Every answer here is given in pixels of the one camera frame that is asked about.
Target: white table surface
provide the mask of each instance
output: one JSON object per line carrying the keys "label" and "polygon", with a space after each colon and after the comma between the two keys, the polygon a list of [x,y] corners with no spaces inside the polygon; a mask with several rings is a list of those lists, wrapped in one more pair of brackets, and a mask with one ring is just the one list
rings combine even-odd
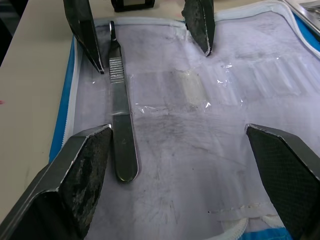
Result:
{"label": "white table surface", "polygon": [[[214,9],[257,1],[214,0]],[[155,2],[152,9],[119,14],[110,0],[90,6],[94,18],[181,18],[185,0]],[[63,0],[29,0],[0,68],[0,222],[48,164],[71,40]]]}

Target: blue trim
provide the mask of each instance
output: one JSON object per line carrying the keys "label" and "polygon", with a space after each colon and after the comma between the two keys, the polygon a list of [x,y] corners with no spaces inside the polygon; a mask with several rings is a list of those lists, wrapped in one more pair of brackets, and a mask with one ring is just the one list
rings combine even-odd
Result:
{"label": "blue trim", "polygon": [[289,232],[284,228],[269,228],[263,231],[246,232],[239,240],[292,240]]}
{"label": "blue trim", "polygon": [[311,30],[305,25],[305,23],[295,14],[294,18],[296,20],[296,23],[298,24],[298,27],[304,37],[304,39],[316,50],[320,51],[320,43],[319,41],[312,35]]}
{"label": "blue trim", "polygon": [[68,113],[68,105],[69,105],[69,96],[72,78],[74,75],[74,66],[75,66],[75,39],[72,38],[71,49],[69,54],[68,65],[66,68],[64,85],[62,89],[62,95],[60,100],[60,107],[58,116],[56,118],[56,124],[51,144],[51,149],[49,153],[49,163],[51,163],[62,147],[62,142],[64,139],[66,121],[67,121],[67,113]]}

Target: metal tool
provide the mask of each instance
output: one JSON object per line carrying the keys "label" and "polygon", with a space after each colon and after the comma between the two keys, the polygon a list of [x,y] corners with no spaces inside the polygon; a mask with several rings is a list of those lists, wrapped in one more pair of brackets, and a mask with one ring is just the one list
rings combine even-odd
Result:
{"label": "metal tool", "polygon": [[111,43],[109,73],[116,176],[123,182],[132,181],[138,174],[138,160],[130,105],[126,87],[121,47],[116,39],[115,23],[110,22]]}
{"label": "metal tool", "polygon": [[299,3],[294,0],[283,0],[290,9],[315,33],[320,37],[320,21],[311,12],[304,9]]}

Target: metal scalpel handle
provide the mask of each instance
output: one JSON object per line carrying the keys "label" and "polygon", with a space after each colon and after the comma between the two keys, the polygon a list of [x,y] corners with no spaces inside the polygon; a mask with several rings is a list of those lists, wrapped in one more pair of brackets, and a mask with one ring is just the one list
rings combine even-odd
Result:
{"label": "metal scalpel handle", "polygon": [[138,174],[138,159],[121,47],[116,39],[113,21],[110,22],[110,34],[109,73],[111,80],[114,167],[115,174],[121,181],[130,182]]}

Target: white fabric pouch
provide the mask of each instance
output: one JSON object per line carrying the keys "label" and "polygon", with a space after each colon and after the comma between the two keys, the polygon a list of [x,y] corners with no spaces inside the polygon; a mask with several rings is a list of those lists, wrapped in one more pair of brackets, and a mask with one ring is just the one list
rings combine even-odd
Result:
{"label": "white fabric pouch", "polygon": [[[249,123],[320,148],[320,53],[277,1],[218,12],[209,57],[183,22],[116,18],[139,174],[107,163],[87,240],[238,239],[283,224],[260,179]],[[109,20],[96,21],[107,61]],[[76,50],[63,142],[112,123],[108,71]]]}

